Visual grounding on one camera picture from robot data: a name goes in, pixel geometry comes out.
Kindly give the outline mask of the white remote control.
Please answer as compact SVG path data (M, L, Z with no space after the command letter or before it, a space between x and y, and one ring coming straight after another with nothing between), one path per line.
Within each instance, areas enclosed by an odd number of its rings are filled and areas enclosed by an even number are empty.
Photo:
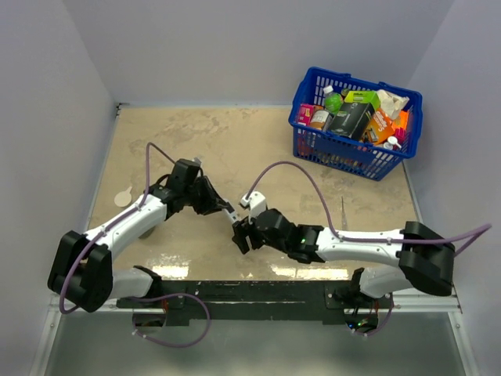
M224 208L222 211L225 213L226 217L232 225L242 220L242 217L233 207Z

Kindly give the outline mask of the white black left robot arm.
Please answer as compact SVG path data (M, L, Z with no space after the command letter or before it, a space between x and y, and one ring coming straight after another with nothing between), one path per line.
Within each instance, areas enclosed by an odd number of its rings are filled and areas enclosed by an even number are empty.
M149 184L136 202L101 226L85 233L73 230L59 241L48 288L88 313L110 299L131 298L145 307L156 306L163 295L162 279L143 266L114 270L117 256L141 236L191 207L198 215L224 212L231 223L239 219L203 173L200 163L175 162L169 174Z

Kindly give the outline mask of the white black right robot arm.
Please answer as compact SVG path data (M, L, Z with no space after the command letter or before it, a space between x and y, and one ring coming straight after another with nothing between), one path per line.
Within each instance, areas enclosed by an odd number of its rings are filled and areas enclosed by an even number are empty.
M348 297L354 306L367 307L386 294L415 288L428 295L449 296L454 246L420 222L380 233L375 242L366 233L313 225L296 225L276 209L267 209L232 225L233 242L244 254L268 246L299 263L362 261L369 268L354 272Z

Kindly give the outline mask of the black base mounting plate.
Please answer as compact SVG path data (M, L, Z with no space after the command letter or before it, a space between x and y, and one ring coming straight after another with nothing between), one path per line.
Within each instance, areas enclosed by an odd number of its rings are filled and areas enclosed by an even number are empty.
M120 298L117 307L131 309L138 324L187 326L206 319L204 309L191 298L195 296L212 320L320 321L374 328L377 314L390 308L392 301L345 298L349 285L347 280L164 280L158 295L173 294L173 298L160 302Z

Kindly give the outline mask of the beige round paddle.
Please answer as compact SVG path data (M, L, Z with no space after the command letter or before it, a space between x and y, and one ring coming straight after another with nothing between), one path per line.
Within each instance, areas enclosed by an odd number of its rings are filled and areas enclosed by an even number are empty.
M119 208L126 208L132 202L132 187L118 192L114 197L114 204Z

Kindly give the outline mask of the blue plastic basket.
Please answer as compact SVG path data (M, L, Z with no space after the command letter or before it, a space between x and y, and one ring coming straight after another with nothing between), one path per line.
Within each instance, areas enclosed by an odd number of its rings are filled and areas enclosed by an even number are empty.
M327 85L332 85L336 92L344 88L362 91L384 89L399 96L409 97L405 106L405 111L409 113L409 122L400 151L360 143L299 124L297 118L301 105L322 104L322 88ZM349 73L310 67L297 87L288 121L293 128L295 157L380 181L403 160L416 156L423 124L423 96L418 91L382 81L364 81L353 78Z

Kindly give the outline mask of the pink box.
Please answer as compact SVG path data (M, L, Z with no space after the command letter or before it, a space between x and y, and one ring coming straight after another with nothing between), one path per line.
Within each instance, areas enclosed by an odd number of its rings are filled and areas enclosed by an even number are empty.
M299 125L309 126L312 116L319 108L313 104L302 103L296 116L296 122Z

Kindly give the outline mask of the orange jar white label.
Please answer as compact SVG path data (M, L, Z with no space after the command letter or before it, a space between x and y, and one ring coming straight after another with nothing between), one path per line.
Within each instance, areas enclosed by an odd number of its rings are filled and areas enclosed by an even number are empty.
M312 115L309 126L318 130L325 130L333 120L333 115L328 110L316 110Z

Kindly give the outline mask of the green bottle white cap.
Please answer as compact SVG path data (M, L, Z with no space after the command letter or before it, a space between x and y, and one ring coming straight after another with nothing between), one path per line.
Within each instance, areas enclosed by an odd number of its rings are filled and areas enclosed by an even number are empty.
M339 92L335 92L332 85L324 87L323 94L324 108L331 114L336 114L344 103L342 95Z

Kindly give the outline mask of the black green razor box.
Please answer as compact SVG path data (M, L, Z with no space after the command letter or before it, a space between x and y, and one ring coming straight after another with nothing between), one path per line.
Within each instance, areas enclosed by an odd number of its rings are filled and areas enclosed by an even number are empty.
M351 90L324 131L359 141L379 106L380 99L376 91Z

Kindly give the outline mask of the orange razor package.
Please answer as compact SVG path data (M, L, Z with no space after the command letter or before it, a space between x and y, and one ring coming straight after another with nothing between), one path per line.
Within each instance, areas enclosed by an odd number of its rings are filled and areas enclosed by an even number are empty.
M384 111L378 108L366 126L361 141L371 143L374 146L383 144L390 136L395 134L393 123Z

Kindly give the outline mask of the bright orange package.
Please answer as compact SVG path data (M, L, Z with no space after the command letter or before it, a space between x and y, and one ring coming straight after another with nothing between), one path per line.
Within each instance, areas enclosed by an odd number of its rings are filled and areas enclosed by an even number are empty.
M409 112L402 110L399 115L392 121L392 128L397 131L399 129L405 131L408 124Z

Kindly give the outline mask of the white crumpled bag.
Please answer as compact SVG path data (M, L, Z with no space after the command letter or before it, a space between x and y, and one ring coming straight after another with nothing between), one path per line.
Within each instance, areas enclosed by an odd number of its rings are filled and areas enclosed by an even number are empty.
M395 120L409 102L408 96L398 96L384 89L377 90L380 108L391 120Z

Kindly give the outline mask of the clear handled screwdriver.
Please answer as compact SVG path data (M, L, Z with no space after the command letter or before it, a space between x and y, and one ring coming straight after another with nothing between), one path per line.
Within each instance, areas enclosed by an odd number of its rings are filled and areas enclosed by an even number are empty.
M341 196L341 228L342 230L348 230L348 221L344 208L344 197Z

